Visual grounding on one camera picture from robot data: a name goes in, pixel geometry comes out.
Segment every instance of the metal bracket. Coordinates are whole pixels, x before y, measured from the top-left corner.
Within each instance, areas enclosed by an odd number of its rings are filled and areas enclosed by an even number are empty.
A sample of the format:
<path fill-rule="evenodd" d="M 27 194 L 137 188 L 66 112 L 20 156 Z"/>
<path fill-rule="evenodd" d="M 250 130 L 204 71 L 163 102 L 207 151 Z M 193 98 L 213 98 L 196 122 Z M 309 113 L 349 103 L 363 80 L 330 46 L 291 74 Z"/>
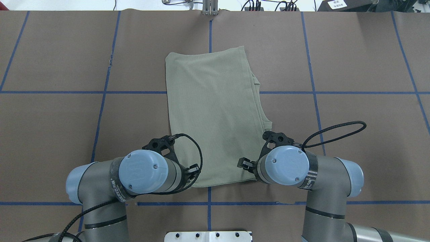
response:
<path fill-rule="evenodd" d="M 252 242 L 250 231 L 169 232 L 164 242 Z"/>
<path fill-rule="evenodd" d="M 203 15 L 218 15 L 218 0 L 203 0 Z"/>

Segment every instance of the green cloth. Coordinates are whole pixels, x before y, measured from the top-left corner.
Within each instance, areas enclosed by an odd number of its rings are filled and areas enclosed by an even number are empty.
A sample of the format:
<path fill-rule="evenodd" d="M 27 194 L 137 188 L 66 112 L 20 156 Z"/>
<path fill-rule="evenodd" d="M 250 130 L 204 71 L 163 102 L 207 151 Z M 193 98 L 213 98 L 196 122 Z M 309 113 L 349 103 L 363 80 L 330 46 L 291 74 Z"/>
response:
<path fill-rule="evenodd" d="M 272 128 L 263 113 L 257 78 L 243 46 L 217 53 L 166 57 L 166 86 L 172 134 L 186 133 L 200 145 L 203 169 L 195 187 L 254 180 L 237 168 L 239 158 L 258 159 L 264 131 Z M 199 163 L 195 145 L 185 138 L 174 145 L 179 161 Z"/>

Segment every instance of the grid line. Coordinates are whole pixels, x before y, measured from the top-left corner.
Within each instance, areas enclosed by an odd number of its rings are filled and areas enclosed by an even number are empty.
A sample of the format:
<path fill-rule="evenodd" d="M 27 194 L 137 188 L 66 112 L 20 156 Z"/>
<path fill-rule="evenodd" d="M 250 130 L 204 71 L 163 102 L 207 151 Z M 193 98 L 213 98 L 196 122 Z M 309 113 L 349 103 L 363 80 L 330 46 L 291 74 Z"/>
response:
<path fill-rule="evenodd" d="M 312 65 L 310 63 L 309 44 L 307 42 L 306 25 L 304 22 L 304 14 L 303 14 L 303 12 L 300 12 L 300 14 L 301 14 L 301 24 L 303 25 L 304 44 L 306 46 L 307 64 L 309 66 L 310 83 L 312 84 L 313 102 L 315 103 L 316 121 L 318 123 L 318 130 L 322 130 L 321 119 L 319 118 L 318 100 L 316 99 L 315 83 L 313 81 Z M 324 142 L 324 138 L 323 138 L 322 133 L 319 134 L 319 139 L 320 139 L 320 142 Z M 325 148 L 324 144 L 322 144 L 321 146 L 322 146 L 323 154 L 326 155 L 326 148 Z"/>
<path fill-rule="evenodd" d="M 166 91 L 0 91 L 0 94 L 167 94 Z M 260 91 L 260 94 L 313 94 L 313 91 Z M 315 94 L 429 95 L 428 92 L 315 91 Z"/>
<path fill-rule="evenodd" d="M 100 105 L 100 113 L 98 115 L 97 128 L 95 130 L 95 138 L 94 138 L 94 145 L 92 147 L 91 162 L 94 162 L 94 158 L 95 158 L 95 149 L 96 149 L 97 142 L 98 142 L 98 134 L 100 133 L 101 115 L 103 114 L 104 101 L 106 100 L 106 93 L 108 90 L 109 76 L 111 74 L 112 60 L 114 59 L 115 43 L 117 40 L 117 33 L 118 33 L 118 26 L 120 24 L 120 17 L 121 17 L 121 11 L 118 11 L 117 25 L 115 27 L 114 40 L 112 41 L 111 59 L 109 61 L 109 66 L 107 68 L 106 81 L 104 83 L 103 97 L 101 99 L 101 105 Z"/>
<path fill-rule="evenodd" d="M 400 40 L 400 35 L 399 35 L 399 31 L 397 29 L 397 24 L 396 24 L 396 18 L 394 17 L 393 11 L 391 11 L 391 18 L 393 20 L 394 31 L 396 32 L 396 36 L 397 36 L 397 40 L 399 42 L 400 50 L 402 51 L 403 59 L 405 60 L 406 68 L 408 69 L 409 77 L 411 78 L 412 86 L 414 87 L 415 95 L 417 96 L 417 100 L 418 100 L 418 103 L 420 105 L 421 113 L 423 115 L 424 122 L 427 126 L 427 131 L 430 135 L 429 121 L 427 120 L 426 112 L 424 111 L 424 107 L 423 107 L 423 104 L 421 102 L 420 95 L 418 94 L 417 85 L 415 84 L 414 76 L 412 75 L 412 71 L 411 71 L 411 67 L 409 66 L 408 58 L 406 57 L 405 50 L 403 49 L 402 41 Z"/>
<path fill-rule="evenodd" d="M 212 53 L 212 21 L 209 21 L 209 53 Z M 212 188 L 208 187 L 208 231 L 212 230 Z"/>
<path fill-rule="evenodd" d="M 30 15 L 30 11 L 27 11 L 25 15 L 24 22 L 22 23 L 21 31 L 19 32 L 18 38 L 16 39 L 15 46 L 13 47 L 12 55 L 10 56 L 9 63 L 7 64 L 6 71 L 4 72 L 3 80 L 0 84 L 0 91 L 3 90 L 4 83 L 6 82 L 6 77 L 9 72 L 9 68 L 12 64 L 13 57 L 15 56 L 16 49 L 18 48 L 19 41 L 21 40 L 22 32 L 24 32 L 25 24 L 27 23 L 28 16 Z"/>
<path fill-rule="evenodd" d="M 137 202 L 137 206 L 207 206 L 208 202 Z M 382 200 L 347 201 L 348 205 L 412 205 L 430 204 L 430 200 Z M 306 202 L 292 204 L 281 202 L 211 202 L 211 206 L 289 206 L 306 205 Z M 72 202 L 0 202 L 0 206 L 82 206 Z"/>

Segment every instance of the white mounting plate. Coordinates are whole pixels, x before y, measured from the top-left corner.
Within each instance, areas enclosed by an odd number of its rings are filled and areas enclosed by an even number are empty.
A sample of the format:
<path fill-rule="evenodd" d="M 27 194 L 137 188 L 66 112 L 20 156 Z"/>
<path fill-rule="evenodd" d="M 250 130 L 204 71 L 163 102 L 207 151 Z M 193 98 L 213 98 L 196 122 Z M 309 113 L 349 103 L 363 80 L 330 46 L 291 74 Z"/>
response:
<path fill-rule="evenodd" d="M 169 232 L 164 237 L 164 242 L 252 242 L 252 232 L 249 232 L 249 231 Z"/>

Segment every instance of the label sticker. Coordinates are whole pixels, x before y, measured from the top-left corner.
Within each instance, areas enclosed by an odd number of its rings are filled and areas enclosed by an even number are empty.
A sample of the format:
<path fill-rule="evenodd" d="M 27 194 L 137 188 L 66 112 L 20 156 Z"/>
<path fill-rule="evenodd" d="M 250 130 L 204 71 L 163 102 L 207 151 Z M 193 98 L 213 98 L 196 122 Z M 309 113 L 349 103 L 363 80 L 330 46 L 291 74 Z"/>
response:
<path fill-rule="evenodd" d="M 347 7 L 347 4 L 344 2 L 344 0 L 334 0 L 327 3 L 332 9 L 340 9 Z"/>

